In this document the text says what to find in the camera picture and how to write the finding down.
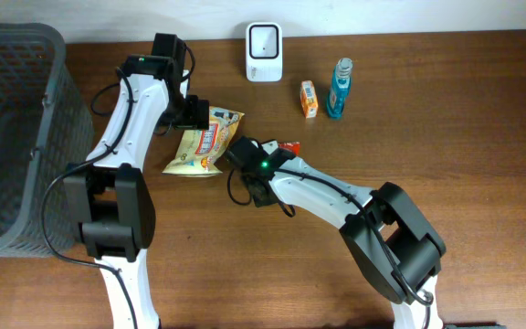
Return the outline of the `yellow snack bag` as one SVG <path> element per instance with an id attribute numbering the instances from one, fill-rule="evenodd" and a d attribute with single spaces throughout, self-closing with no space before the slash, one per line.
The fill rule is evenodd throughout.
<path id="1" fill-rule="evenodd" d="M 215 163 L 229 146 L 243 116 L 240 111 L 210 106 L 208 129 L 185 131 L 175 158 L 163 169 L 163 174 L 189 177 L 221 174 Z"/>

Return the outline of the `red candy bag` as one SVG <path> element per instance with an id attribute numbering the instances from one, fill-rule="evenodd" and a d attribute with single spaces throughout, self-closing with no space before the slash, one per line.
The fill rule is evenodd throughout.
<path id="1" fill-rule="evenodd" d="M 278 147 L 283 150 L 287 150 L 298 156 L 300 154 L 300 143 L 299 142 L 278 142 Z"/>

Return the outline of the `small orange box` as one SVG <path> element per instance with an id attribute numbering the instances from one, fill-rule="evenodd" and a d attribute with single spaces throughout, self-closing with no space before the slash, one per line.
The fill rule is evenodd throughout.
<path id="1" fill-rule="evenodd" d="M 318 112 L 318 98 L 311 80 L 304 80 L 300 84 L 300 104 L 306 119 L 314 118 Z"/>

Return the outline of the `blue mouthwash bottle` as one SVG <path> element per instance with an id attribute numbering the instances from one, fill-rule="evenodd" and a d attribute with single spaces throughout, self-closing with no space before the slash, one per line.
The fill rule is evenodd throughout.
<path id="1" fill-rule="evenodd" d="M 332 119 L 341 119 L 346 98 L 352 86 L 353 62 L 350 58 L 341 58 L 332 73 L 331 87 L 327 98 L 327 113 Z"/>

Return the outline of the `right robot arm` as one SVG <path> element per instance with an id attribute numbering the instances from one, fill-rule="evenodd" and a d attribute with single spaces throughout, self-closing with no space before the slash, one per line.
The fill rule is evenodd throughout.
<path id="1" fill-rule="evenodd" d="M 447 251 L 410 196 L 386 182 L 374 189 L 320 172 L 275 140 L 242 137 L 225 158 L 256 207 L 302 208 L 338 230 L 364 278 L 392 306 L 396 328 L 440 328 L 437 275 Z"/>

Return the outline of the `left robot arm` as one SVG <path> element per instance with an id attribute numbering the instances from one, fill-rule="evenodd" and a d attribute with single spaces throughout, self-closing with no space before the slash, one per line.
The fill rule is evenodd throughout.
<path id="1" fill-rule="evenodd" d="M 62 183 L 77 242 L 100 270 L 116 328 L 159 328 L 147 270 L 156 224 L 142 169 L 157 128 L 205 130 L 209 103 L 188 94 L 192 51 L 174 34 L 158 33 L 148 55 L 118 67 L 120 95 L 98 144 Z"/>

